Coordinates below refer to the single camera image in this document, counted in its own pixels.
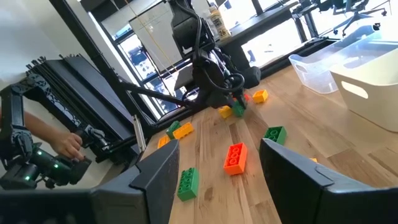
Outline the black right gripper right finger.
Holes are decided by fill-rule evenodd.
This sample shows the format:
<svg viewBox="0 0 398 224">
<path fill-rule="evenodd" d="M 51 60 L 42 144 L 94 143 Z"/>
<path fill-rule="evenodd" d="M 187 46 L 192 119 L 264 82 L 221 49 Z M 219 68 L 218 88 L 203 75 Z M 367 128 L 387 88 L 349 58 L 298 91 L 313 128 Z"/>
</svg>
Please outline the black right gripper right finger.
<svg viewBox="0 0 398 224">
<path fill-rule="evenodd" d="M 369 221 L 356 197 L 370 186 L 262 139 L 259 157 L 283 224 L 363 224 Z"/>
</svg>

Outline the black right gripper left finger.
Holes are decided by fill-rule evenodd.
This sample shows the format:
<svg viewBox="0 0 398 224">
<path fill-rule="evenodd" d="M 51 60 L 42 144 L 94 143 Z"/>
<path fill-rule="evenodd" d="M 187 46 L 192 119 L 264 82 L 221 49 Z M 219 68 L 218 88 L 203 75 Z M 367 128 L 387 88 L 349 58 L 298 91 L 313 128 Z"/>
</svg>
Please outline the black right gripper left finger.
<svg viewBox="0 0 398 224">
<path fill-rule="evenodd" d="M 95 188 L 90 224 L 168 224 L 179 170 L 172 140 L 109 182 Z"/>
</svg>

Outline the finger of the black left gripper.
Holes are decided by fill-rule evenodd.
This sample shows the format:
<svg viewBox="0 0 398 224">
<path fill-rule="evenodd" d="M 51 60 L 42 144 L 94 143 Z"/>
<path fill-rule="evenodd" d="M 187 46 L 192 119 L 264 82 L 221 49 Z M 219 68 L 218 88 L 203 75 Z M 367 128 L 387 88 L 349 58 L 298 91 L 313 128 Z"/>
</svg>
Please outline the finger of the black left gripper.
<svg viewBox="0 0 398 224">
<path fill-rule="evenodd" d="M 238 103 L 243 107 L 243 109 L 246 109 L 247 101 L 244 96 L 243 90 L 239 90 L 236 92 L 236 99 L 237 99 Z"/>
<path fill-rule="evenodd" d="M 207 98 L 207 105 L 217 109 L 223 106 L 231 106 L 233 104 L 233 98 L 230 95 L 226 95 L 222 92 L 212 91 Z"/>
</svg>

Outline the green toy brick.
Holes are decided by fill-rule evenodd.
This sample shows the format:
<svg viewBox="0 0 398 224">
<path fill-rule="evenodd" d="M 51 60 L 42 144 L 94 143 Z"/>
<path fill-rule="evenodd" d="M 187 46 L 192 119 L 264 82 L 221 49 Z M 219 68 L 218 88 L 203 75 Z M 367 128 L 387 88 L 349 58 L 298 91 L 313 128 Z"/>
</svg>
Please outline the green toy brick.
<svg viewBox="0 0 398 224">
<path fill-rule="evenodd" d="M 184 170 L 180 177 L 180 184 L 177 190 L 178 198 L 185 202 L 198 195 L 199 174 L 196 168 L 191 167 Z"/>
<path fill-rule="evenodd" d="M 242 117 L 244 115 L 245 107 L 240 104 L 239 101 L 233 103 L 233 114 L 237 117 Z"/>
<path fill-rule="evenodd" d="M 280 145 L 285 144 L 286 137 L 287 131 L 283 126 L 269 127 L 264 135 L 264 138 L 270 139 Z"/>
<path fill-rule="evenodd" d="M 178 128 L 181 127 L 181 124 L 179 121 L 174 121 L 169 128 L 166 130 L 166 134 L 170 139 L 174 139 L 174 131 L 176 131 Z"/>
</svg>

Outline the person's forearm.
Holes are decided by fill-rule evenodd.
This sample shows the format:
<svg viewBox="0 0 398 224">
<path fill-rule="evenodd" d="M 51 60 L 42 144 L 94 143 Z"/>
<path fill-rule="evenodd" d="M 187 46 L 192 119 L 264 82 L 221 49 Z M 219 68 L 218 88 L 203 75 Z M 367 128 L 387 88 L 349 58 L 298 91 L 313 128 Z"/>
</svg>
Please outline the person's forearm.
<svg viewBox="0 0 398 224">
<path fill-rule="evenodd" d="M 59 142 L 61 137 L 64 135 L 62 131 L 48 125 L 41 119 L 28 112 L 24 113 L 24 119 L 26 128 L 34 136 L 44 140 L 49 144 L 55 144 L 56 142 Z"/>
</svg>

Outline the beige drink bottle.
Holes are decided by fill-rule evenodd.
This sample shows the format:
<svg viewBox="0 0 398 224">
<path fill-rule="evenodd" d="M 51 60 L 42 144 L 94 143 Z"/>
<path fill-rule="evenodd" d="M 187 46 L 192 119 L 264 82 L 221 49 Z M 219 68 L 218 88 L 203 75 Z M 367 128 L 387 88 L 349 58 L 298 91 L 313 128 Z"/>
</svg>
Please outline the beige drink bottle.
<svg viewBox="0 0 398 224">
<path fill-rule="evenodd" d="M 216 30 L 218 32 L 218 36 L 220 38 L 220 41 L 224 41 L 228 38 L 231 37 L 230 31 L 226 28 L 224 20 L 222 18 L 222 15 L 218 8 L 212 4 L 209 7 L 209 12 L 210 12 L 210 19 L 214 26 L 216 27 Z"/>
</svg>

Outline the white tube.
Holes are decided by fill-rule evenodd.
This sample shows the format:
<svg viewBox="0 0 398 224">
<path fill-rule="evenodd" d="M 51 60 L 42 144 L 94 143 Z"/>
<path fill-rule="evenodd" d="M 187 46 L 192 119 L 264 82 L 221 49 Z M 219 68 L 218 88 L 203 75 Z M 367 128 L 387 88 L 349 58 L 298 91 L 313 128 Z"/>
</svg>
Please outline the white tube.
<svg viewBox="0 0 398 224">
<path fill-rule="evenodd" d="M 141 122 L 139 121 L 139 118 L 137 117 L 136 114 L 132 118 L 133 118 L 133 126 L 139 150 L 140 152 L 144 152 L 146 149 L 146 140 L 144 137 L 144 132 L 142 130 Z"/>
</svg>

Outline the black desk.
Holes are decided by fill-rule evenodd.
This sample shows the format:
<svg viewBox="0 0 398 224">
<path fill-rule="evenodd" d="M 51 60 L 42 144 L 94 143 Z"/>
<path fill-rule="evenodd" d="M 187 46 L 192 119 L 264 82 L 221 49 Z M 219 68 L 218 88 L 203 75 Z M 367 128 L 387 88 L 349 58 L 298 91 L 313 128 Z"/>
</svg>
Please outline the black desk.
<svg viewBox="0 0 398 224">
<path fill-rule="evenodd" d="M 282 0 L 281 3 L 275 3 L 248 21 L 232 28 L 232 36 L 223 41 L 217 40 L 216 44 L 225 54 L 231 57 L 238 70 L 244 70 L 249 67 L 249 60 L 246 58 L 241 46 L 283 22 L 292 19 L 290 10 L 298 5 L 298 0 Z"/>
</svg>

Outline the clear plastic bin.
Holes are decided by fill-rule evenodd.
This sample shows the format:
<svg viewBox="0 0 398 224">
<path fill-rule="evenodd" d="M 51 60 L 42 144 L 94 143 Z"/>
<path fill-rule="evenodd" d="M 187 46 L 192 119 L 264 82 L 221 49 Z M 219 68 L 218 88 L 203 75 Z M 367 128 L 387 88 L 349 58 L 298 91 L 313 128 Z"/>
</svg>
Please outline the clear plastic bin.
<svg viewBox="0 0 398 224">
<path fill-rule="evenodd" d="M 333 93 L 338 87 L 330 73 L 330 67 L 348 56 L 340 50 L 365 39 L 375 31 L 373 25 L 361 26 L 350 35 L 309 56 L 290 55 L 290 63 L 304 86 L 319 94 Z"/>
</svg>

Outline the person's hand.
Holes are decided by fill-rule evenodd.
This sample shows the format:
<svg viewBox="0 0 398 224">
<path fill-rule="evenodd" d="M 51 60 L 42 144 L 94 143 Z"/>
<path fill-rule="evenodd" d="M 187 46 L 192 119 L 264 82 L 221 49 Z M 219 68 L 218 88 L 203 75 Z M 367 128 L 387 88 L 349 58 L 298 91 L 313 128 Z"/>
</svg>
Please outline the person's hand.
<svg viewBox="0 0 398 224">
<path fill-rule="evenodd" d="M 83 143 L 81 137 L 74 133 L 58 133 L 50 141 L 55 152 L 71 159 L 82 161 L 85 157 L 80 152 Z"/>
</svg>

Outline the white plastic bin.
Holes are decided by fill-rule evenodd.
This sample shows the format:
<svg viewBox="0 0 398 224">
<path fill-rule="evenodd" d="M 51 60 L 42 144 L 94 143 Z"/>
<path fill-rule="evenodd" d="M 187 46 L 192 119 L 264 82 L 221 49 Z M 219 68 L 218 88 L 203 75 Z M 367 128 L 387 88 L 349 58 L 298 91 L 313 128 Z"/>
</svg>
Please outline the white plastic bin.
<svg viewBox="0 0 398 224">
<path fill-rule="evenodd" d="M 398 133 L 398 49 L 368 62 L 334 65 L 330 73 L 349 110 Z"/>
</svg>

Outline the black office chair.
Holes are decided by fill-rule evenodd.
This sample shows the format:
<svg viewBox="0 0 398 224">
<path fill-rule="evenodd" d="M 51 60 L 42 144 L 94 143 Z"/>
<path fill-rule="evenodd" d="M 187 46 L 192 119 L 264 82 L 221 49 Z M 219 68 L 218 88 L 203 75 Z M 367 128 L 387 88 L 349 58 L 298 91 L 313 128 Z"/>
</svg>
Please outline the black office chair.
<svg viewBox="0 0 398 224">
<path fill-rule="evenodd" d="M 352 12 L 353 15 L 343 21 L 342 23 L 335 26 L 332 31 L 336 35 L 338 34 L 338 29 L 345 25 L 342 30 L 342 36 L 346 35 L 346 29 L 354 22 L 361 19 L 372 18 L 373 13 L 381 11 L 381 16 L 387 16 L 387 11 L 385 7 L 381 7 L 382 4 L 374 7 L 373 9 L 367 11 L 366 6 L 369 4 L 370 0 L 333 0 L 333 15 L 346 14 L 347 12 Z"/>
</svg>

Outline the black folded frame stack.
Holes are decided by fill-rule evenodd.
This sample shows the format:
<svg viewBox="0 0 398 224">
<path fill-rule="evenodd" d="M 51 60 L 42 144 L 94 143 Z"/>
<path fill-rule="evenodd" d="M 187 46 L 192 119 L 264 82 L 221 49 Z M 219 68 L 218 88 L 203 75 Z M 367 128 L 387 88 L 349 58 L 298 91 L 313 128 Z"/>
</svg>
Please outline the black folded frame stack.
<svg viewBox="0 0 398 224">
<path fill-rule="evenodd" d="M 81 136 L 83 147 L 92 150 L 97 162 L 129 164 L 138 160 L 140 150 L 130 113 L 84 57 L 40 57 L 27 68 L 27 78 L 39 86 L 29 97 Z"/>
</svg>

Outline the black metal rig frame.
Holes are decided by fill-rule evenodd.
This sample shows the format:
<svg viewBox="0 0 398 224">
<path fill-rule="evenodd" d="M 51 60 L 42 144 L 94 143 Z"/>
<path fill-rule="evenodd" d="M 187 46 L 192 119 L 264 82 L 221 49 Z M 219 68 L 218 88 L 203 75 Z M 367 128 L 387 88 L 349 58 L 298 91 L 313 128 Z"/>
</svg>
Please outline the black metal rig frame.
<svg viewBox="0 0 398 224">
<path fill-rule="evenodd" d="M 165 128 L 168 128 L 174 121 L 181 121 L 207 108 L 205 104 L 188 100 L 183 101 L 173 96 L 163 95 L 159 92 L 139 87 L 133 83 L 121 81 L 118 77 L 118 74 L 104 58 L 102 52 L 97 47 L 94 40 L 91 38 L 66 0 L 49 0 L 49 2 L 58 12 L 64 23 L 66 23 L 80 45 L 84 48 L 85 52 L 94 62 L 99 72 L 104 76 L 128 112 L 131 115 L 137 115 L 141 120 L 143 120 L 142 124 L 146 131 L 157 133 Z M 169 101 L 171 103 L 180 105 L 183 108 L 171 117 L 155 122 L 147 117 L 147 115 L 141 110 L 137 101 L 134 99 L 134 96 L 139 94 Z"/>
</svg>

